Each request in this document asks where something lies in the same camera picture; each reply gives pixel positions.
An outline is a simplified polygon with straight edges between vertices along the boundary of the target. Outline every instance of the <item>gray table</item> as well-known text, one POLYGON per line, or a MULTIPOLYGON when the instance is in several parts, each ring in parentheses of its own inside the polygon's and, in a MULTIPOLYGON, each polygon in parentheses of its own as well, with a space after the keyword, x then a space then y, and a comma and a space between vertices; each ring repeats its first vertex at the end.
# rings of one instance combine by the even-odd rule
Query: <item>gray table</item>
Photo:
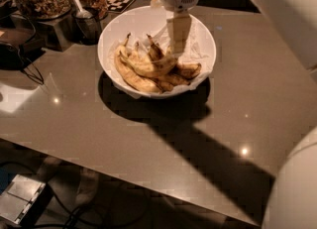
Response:
POLYGON ((112 85, 96 46, 47 50, 36 61, 46 86, 0 71, 0 138, 261 224, 285 157, 316 126, 317 85, 263 15, 191 13, 218 51, 197 90, 134 100, 112 85))

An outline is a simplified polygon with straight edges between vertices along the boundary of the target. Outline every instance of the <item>bunch of bananas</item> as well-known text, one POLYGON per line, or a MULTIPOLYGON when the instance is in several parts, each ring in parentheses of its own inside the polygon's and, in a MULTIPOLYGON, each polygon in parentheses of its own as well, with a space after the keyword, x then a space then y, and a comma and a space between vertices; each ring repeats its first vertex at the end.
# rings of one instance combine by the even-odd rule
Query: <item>bunch of bananas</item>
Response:
POLYGON ((188 85, 190 79, 196 77, 200 70, 200 63, 180 63, 172 55, 170 48, 164 53, 153 38, 150 40, 149 51, 139 56, 139 43, 136 42, 131 53, 128 54, 127 43, 130 34, 114 52, 114 62, 122 78, 139 91, 163 93, 172 91, 177 85, 188 85))

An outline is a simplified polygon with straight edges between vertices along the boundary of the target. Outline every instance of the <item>floor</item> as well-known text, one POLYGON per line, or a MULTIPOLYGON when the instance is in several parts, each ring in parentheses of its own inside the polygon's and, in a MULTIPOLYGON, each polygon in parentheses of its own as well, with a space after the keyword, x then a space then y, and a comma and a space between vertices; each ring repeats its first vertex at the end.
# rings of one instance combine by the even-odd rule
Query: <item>floor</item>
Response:
MULTIPOLYGON (((9 162, 4 166, 7 171, 33 177, 30 171, 36 172, 45 158, 0 140, 0 165, 9 162)), ((49 178, 47 185, 54 195, 39 212, 36 225, 28 228, 257 228, 103 174, 90 205, 76 209, 80 167, 62 162, 49 178)))

